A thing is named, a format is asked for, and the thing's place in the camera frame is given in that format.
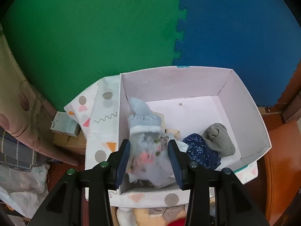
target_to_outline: pink triangle pattern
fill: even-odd
[[[132,201],[134,201],[134,202],[138,202],[138,201],[140,201],[141,200],[141,198],[142,197],[144,197],[144,193],[133,193],[133,194],[131,194],[131,195],[129,195],[128,197],[132,200]]]
[[[251,171],[251,173],[252,173],[254,176],[257,175],[256,167],[254,167],[254,169]]]
[[[88,108],[85,106],[85,105],[81,105],[79,108],[78,108],[78,112],[82,112],[82,111],[86,111],[88,110]]]
[[[83,124],[84,127],[89,127],[90,124],[90,118],[87,119],[87,121]]]

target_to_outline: patterned curtain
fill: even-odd
[[[78,165],[77,160],[52,143],[50,126],[55,113],[55,108],[26,80],[0,25],[0,126],[31,149]]]

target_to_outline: red fabric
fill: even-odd
[[[170,224],[168,224],[168,226],[184,226],[185,224],[185,218],[180,218],[176,221],[171,222]]]

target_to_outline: blue foam mat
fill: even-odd
[[[180,0],[174,65],[232,68],[257,105],[273,106],[301,57],[301,28],[283,0]]]

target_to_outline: green foam mat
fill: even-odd
[[[28,79],[59,110],[97,79],[172,65],[179,0],[15,0],[1,20]]]

